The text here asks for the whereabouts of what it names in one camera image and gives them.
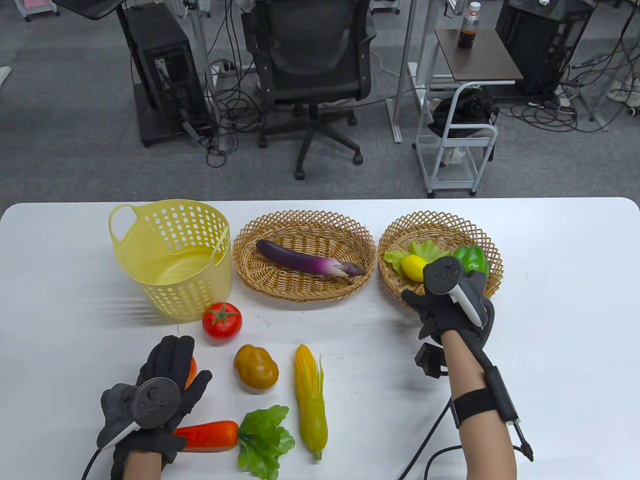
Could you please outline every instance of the eggplant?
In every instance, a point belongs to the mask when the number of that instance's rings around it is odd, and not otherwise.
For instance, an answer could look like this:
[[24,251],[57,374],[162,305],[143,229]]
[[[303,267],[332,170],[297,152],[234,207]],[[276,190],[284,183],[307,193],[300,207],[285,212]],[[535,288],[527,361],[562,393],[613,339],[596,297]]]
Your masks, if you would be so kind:
[[303,273],[325,276],[358,276],[367,273],[355,263],[295,252],[268,240],[258,240],[255,246],[267,260]]

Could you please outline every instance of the orange carrot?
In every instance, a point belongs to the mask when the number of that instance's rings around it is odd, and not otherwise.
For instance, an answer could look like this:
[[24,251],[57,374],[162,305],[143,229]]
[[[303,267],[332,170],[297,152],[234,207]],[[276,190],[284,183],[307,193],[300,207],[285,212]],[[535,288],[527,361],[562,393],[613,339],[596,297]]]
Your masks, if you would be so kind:
[[232,420],[223,420],[179,428],[173,434],[187,439],[184,452],[221,452],[237,445],[238,424]]
[[189,370],[189,378],[187,378],[187,384],[184,388],[189,388],[189,385],[193,382],[198,374],[198,364],[196,364],[196,359],[191,357],[191,368]]

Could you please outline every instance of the corn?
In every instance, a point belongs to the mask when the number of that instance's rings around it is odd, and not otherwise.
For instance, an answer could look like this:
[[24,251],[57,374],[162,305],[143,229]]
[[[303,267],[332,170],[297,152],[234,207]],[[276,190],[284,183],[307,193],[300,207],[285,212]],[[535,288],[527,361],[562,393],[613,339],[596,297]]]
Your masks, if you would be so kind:
[[306,345],[296,350],[294,370],[300,408],[300,435],[314,458],[320,460],[328,439],[323,397],[324,371]]

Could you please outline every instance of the lemon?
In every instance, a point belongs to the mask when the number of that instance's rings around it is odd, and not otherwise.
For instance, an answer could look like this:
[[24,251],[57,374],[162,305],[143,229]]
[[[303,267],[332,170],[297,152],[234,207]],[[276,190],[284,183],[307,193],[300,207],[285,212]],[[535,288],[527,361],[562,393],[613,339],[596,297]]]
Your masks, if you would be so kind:
[[418,255],[407,255],[402,259],[402,270],[406,276],[411,278],[414,282],[423,282],[424,267],[427,265],[427,261]]

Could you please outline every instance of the black glove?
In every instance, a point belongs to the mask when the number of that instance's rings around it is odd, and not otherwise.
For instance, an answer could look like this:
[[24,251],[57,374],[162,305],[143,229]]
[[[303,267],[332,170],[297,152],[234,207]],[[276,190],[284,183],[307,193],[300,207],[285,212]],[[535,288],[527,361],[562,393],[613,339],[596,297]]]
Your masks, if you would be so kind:
[[[484,329],[476,327],[460,304],[454,303],[449,295],[434,295],[427,293],[426,295],[418,295],[411,290],[404,290],[401,295],[402,299],[418,314],[422,321],[422,329],[418,335],[420,340],[431,337],[435,342],[442,345],[441,334],[449,330],[468,330],[472,332],[481,344],[486,343],[491,331],[491,323],[488,323]],[[485,303],[485,308],[491,308],[493,305]]]
[[175,382],[182,394],[180,406],[177,413],[166,424],[156,429],[134,431],[116,445],[111,480],[121,480],[125,460],[131,451],[161,453],[164,468],[167,463],[173,463],[177,453],[186,447],[186,439],[176,437],[172,433],[184,416],[191,413],[191,409],[202,397],[212,377],[210,371],[202,370],[185,390],[191,370],[193,346],[193,337],[186,335],[178,338],[169,335],[153,348],[147,362],[142,365],[136,386],[139,387],[155,377],[169,378]]

